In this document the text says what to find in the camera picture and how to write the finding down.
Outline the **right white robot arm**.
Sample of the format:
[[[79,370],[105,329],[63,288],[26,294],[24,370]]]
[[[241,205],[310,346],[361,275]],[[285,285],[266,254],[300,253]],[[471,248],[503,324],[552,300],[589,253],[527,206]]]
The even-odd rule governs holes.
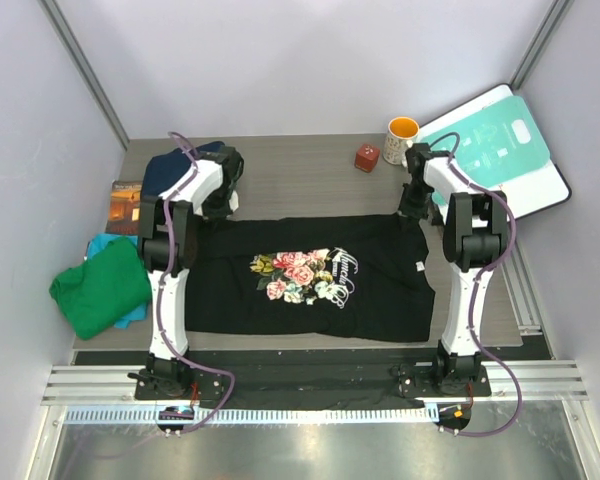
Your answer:
[[[399,206],[403,217],[421,220],[431,195],[444,197],[442,249],[451,269],[448,319],[432,366],[428,372],[418,367],[408,378],[429,384],[441,396],[467,394],[481,381],[486,293],[494,270],[511,253],[515,217],[504,192],[477,185],[460,172],[453,151],[415,143],[403,165],[411,176]]]

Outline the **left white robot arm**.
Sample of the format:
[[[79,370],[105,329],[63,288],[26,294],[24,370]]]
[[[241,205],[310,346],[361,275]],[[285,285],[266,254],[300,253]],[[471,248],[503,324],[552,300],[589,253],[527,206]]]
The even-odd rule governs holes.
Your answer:
[[[147,164],[138,254],[152,290],[152,336],[146,365],[133,375],[138,400],[180,399],[193,388],[185,293],[197,229],[204,216],[224,218],[238,208],[243,168],[240,153],[221,141],[177,148]]]

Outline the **teal folding template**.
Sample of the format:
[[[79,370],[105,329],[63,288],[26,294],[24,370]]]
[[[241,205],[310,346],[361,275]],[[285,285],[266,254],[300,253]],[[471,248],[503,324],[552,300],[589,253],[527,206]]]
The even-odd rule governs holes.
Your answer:
[[[506,97],[422,138],[434,150],[454,150],[465,176],[494,187],[550,162],[550,152],[526,102]]]

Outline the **white board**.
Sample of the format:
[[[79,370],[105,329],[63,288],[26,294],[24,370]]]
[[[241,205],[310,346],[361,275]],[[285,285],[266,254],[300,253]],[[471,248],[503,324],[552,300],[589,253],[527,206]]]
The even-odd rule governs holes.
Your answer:
[[[432,132],[443,129],[509,96],[519,95],[513,94],[507,85],[494,87],[424,125],[421,128],[420,140],[422,141],[424,136]],[[544,167],[503,184],[487,188],[500,189],[505,193],[516,218],[523,218],[558,205],[567,201],[571,196],[571,189],[551,159],[551,154],[550,162]]]

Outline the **black t shirt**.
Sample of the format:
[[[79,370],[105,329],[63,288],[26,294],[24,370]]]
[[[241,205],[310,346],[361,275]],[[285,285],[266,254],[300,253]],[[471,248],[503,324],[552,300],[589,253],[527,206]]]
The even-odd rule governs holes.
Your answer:
[[[428,340],[435,292],[419,224],[398,214],[203,223],[185,327]]]

